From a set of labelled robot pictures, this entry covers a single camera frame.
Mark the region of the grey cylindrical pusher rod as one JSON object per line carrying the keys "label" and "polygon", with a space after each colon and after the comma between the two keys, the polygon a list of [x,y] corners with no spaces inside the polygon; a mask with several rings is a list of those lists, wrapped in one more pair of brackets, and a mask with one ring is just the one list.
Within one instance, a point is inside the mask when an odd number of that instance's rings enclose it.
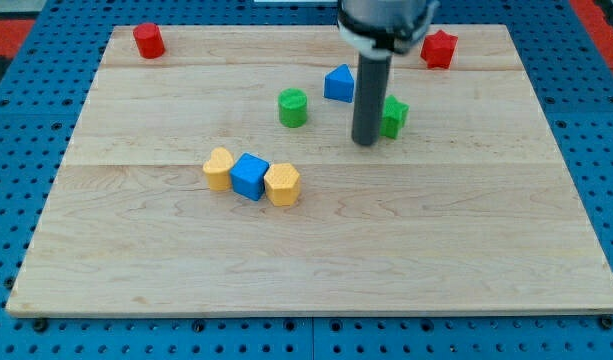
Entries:
{"label": "grey cylindrical pusher rod", "polygon": [[391,61],[391,56],[372,59],[359,55],[351,131],[358,145],[372,146],[380,136]]}

